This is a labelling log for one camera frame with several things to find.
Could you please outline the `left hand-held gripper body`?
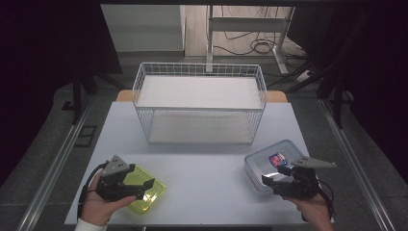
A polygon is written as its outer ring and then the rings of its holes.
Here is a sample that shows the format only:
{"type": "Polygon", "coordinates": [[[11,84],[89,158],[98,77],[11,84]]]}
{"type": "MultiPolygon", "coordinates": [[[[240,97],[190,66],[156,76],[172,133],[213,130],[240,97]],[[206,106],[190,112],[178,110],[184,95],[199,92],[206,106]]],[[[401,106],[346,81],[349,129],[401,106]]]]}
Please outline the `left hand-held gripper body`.
{"type": "Polygon", "coordinates": [[[126,185],[124,183],[128,167],[129,165],[120,157],[113,156],[102,170],[102,175],[95,190],[96,193],[104,200],[111,202],[135,195],[136,186],[138,185],[126,185]]]}

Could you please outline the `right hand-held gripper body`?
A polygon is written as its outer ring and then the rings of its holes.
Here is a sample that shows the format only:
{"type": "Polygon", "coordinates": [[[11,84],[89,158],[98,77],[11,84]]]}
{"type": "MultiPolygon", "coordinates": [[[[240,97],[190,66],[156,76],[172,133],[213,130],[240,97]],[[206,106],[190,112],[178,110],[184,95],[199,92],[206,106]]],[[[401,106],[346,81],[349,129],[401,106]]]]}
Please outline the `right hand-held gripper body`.
{"type": "Polygon", "coordinates": [[[335,163],[329,163],[311,157],[300,157],[292,161],[291,182],[277,182],[272,187],[273,192],[283,197],[309,199],[319,191],[317,168],[333,168],[335,163]]]}

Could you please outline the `green lidded plastic container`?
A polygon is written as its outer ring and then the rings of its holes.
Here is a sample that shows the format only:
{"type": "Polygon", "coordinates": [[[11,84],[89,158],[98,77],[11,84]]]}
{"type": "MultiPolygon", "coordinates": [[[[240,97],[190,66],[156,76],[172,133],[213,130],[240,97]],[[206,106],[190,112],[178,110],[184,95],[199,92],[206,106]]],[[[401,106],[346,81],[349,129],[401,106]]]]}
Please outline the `green lidded plastic container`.
{"type": "MultiPolygon", "coordinates": [[[[154,176],[150,172],[140,166],[135,166],[134,171],[125,177],[124,183],[126,185],[142,185],[153,178],[154,176]]],[[[135,214],[145,214],[166,191],[166,185],[157,178],[154,179],[152,188],[145,191],[143,198],[128,205],[128,208],[135,214]]]]}

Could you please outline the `clear lidded plastic container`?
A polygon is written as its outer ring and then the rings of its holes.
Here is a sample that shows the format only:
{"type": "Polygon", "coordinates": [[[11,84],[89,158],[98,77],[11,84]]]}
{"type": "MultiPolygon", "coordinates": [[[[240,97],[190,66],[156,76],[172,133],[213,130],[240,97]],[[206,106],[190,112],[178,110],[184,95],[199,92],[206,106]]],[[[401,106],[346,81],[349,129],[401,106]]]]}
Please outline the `clear lidded plastic container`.
{"type": "Polygon", "coordinates": [[[279,173],[278,166],[293,167],[292,162],[303,153],[290,140],[283,140],[244,158],[245,173],[255,191],[259,194],[271,194],[272,188],[262,182],[267,175],[277,182],[292,182],[293,177],[279,173]]]}

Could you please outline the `white wire shelf rack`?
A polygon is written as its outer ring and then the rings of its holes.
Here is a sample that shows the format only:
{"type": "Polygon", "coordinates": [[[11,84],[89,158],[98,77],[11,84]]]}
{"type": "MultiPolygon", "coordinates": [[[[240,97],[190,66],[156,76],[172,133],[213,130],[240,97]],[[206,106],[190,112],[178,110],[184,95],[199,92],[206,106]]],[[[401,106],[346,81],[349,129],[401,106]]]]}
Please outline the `white wire shelf rack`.
{"type": "Polygon", "coordinates": [[[268,97],[257,64],[143,63],[132,100],[150,143],[251,144],[268,97]]]}

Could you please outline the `person's right hand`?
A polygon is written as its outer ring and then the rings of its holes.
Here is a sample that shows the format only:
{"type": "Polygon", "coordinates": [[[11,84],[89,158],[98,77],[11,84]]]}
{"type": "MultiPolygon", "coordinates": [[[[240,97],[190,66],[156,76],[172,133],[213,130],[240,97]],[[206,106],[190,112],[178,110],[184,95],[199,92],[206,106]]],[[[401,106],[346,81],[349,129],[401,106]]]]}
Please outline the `person's right hand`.
{"type": "Polygon", "coordinates": [[[330,221],[329,212],[325,200],[319,194],[310,199],[298,199],[284,197],[296,205],[297,210],[310,222],[328,222],[330,221]]]}

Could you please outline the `person's left hand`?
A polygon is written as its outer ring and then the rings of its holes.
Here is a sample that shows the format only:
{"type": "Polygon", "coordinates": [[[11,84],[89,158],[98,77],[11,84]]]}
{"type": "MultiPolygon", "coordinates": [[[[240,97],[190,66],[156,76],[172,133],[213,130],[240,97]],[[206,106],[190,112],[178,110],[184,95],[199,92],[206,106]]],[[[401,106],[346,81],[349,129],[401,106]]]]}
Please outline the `person's left hand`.
{"type": "Polygon", "coordinates": [[[100,172],[96,173],[86,190],[81,215],[81,220],[97,226],[106,225],[115,211],[128,206],[137,199],[131,195],[114,202],[104,200],[95,192],[100,176],[100,172]]]}

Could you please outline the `wooden table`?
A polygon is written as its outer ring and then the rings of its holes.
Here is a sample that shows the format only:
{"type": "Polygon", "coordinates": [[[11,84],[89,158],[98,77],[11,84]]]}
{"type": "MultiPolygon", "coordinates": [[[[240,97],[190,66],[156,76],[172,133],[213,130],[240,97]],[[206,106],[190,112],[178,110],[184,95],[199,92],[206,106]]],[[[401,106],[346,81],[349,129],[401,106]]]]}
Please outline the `wooden table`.
{"type": "MultiPolygon", "coordinates": [[[[281,90],[268,90],[267,91],[268,103],[287,103],[288,99],[286,94],[281,90]]],[[[132,91],[121,90],[116,98],[117,102],[131,102],[132,91]]]]}

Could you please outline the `black stand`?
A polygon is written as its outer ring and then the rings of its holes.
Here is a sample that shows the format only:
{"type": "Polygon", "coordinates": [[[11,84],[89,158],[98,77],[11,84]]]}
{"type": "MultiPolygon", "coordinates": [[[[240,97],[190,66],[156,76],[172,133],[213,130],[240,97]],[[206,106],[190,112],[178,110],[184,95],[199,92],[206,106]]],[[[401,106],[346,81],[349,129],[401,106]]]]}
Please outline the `black stand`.
{"type": "Polygon", "coordinates": [[[343,68],[369,15],[370,10],[365,8],[300,7],[294,10],[289,29],[290,39],[306,50],[306,63],[299,70],[311,67],[314,72],[284,92],[296,92],[321,80],[317,97],[326,99],[334,93],[333,118],[340,129],[345,91],[343,68]]]}
{"type": "Polygon", "coordinates": [[[119,90],[125,89],[125,86],[119,83],[114,77],[111,77],[109,74],[97,69],[96,67],[76,65],[72,73],[73,100],[71,102],[65,102],[62,107],[63,111],[73,112],[73,125],[77,125],[81,116],[84,114],[84,107],[82,106],[82,90],[85,90],[85,92],[88,94],[98,93],[98,87],[94,80],[94,76],[102,79],[119,90]]]}

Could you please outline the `white power strip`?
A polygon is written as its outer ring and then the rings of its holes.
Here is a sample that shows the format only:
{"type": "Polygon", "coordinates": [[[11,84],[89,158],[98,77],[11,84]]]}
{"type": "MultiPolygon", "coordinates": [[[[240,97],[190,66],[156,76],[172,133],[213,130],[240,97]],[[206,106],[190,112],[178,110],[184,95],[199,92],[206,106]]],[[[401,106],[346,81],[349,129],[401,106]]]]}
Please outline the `white power strip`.
{"type": "Polygon", "coordinates": [[[303,82],[304,80],[308,79],[311,75],[313,74],[312,71],[310,70],[305,70],[303,73],[301,73],[295,80],[298,83],[303,82]]]}

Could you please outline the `white cabinet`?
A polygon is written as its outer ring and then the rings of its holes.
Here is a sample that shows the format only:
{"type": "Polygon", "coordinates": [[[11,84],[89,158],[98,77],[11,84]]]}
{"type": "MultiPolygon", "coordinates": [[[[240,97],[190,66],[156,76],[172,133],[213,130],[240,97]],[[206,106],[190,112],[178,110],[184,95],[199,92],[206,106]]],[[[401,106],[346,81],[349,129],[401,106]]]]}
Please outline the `white cabinet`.
{"type": "Polygon", "coordinates": [[[117,52],[185,52],[184,5],[101,5],[117,52]]]}

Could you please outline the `metal floor rail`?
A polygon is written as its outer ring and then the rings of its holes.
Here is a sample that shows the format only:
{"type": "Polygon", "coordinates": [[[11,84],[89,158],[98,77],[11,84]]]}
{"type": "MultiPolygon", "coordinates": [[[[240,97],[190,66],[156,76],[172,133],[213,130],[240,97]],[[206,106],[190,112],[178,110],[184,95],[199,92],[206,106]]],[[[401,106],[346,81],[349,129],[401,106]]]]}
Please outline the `metal floor rail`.
{"type": "Polygon", "coordinates": [[[363,170],[363,167],[360,164],[344,131],[337,125],[335,119],[333,118],[333,111],[330,108],[330,104],[326,100],[321,99],[318,100],[318,103],[323,110],[324,116],[334,133],[346,161],[349,164],[353,176],[356,178],[356,182],[359,185],[364,198],[369,204],[371,212],[373,213],[379,228],[381,231],[395,231],[395,226],[393,225],[389,213],[384,207],[380,196],[363,170]]]}
{"type": "Polygon", "coordinates": [[[93,96],[86,97],[81,115],[77,119],[76,124],[71,126],[61,148],[50,164],[49,169],[47,169],[47,172],[43,177],[38,190],[36,191],[30,205],[28,206],[21,221],[17,225],[15,231],[34,231],[42,214],[42,211],[46,205],[46,202],[50,197],[50,194],[53,191],[55,185],[57,184],[57,180],[61,175],[69,153],[71,152],[73,145],[78,138],[80,131],[88,117],[93,99],[93,96]]]}

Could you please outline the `white metal desk frame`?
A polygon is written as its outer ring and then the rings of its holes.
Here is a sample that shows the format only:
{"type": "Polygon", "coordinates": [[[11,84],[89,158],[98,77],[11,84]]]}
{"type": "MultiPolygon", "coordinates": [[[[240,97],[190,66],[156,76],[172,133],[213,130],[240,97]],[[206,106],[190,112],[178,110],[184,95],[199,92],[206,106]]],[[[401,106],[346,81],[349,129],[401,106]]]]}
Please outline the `white metal desk frame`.
{"type": "Polygon", "coordinates": [[[278,65],[281,74],[289,71],[283,60],[282,51],[285,37],[293,17],[294,7],[288,7],[284,17],[236,17],[236,16],[214,16],[214,6],[207,7],[207,47],[206,63],[211,64],[214,57],[214,32],[244,32],[244,33],[274,33],[278,39],[271,46],[271,52],[278,65]]]}

